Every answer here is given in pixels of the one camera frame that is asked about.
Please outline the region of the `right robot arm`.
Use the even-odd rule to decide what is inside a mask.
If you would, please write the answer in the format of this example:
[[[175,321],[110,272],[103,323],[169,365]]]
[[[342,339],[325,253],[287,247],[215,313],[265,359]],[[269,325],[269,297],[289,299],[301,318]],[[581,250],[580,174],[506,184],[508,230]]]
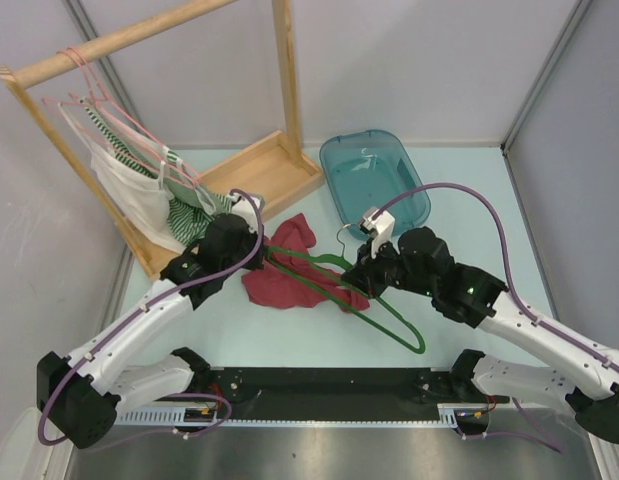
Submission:
[[[343,275],[346,283],[373,298],[387,288],[426,296],[446,319],[503,338],[543,363],[530,367],[465,350],[451,369],[458,399],[484,393],[527,400],[619,444],[619,350],[530,308],[494,275],[455,261],[427,227],[404,232],[396,244],[385,227],[364,221],[360,228],[367,240]]]

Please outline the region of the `green plastic hanger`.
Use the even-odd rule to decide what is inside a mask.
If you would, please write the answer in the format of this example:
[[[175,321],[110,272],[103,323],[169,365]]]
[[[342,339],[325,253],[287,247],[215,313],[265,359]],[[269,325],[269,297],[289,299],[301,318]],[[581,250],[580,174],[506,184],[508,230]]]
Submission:
[[[386,300],[375,299],[413,335],[416,344],[364,314],[372,298],[342,279],[342,274],[352,264],[341,254],[312,255],[310,249],[316,243],[316,236],[304,215],[284,221],[273,236],[265,240],[265,267],[242,277],[250,301],[278,310],[311,309],[330,301],[342,312],[356,316],[412,353],[424,354],[426,342],[421,332]]]

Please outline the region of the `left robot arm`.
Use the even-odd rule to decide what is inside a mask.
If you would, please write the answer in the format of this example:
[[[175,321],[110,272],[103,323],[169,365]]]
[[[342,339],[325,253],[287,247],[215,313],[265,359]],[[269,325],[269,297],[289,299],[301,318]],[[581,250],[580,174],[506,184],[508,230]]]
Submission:
[[[49,352],[36,371],[37,439],[79,449],[98,443],[119,416],[158,400],[194,400],[232,412],[210,390],[208,363],[187,347],[143,367],[131,361],[168,326],[192,314],[241,269],[261,267],[261,214],[222,214],[161,271],[122,317],[65,356]]]

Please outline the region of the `red tank top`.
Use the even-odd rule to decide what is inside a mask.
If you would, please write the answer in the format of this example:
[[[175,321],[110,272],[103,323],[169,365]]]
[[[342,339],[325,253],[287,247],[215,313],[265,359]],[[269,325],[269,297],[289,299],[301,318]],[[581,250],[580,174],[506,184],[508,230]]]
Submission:
[[[283,221],[265,245],[307,255],[316,246],[317,239],[304,214],[299,213]],[[339,308],[350,313],[364,311],[369,301],[338,283],[340,275],[327,268],[323,272],[310,262],[282,253],[273,253],[264,267],[241,277],[249,300],[260,306],[286,310],[295,307],[314,308],[333,298]]]

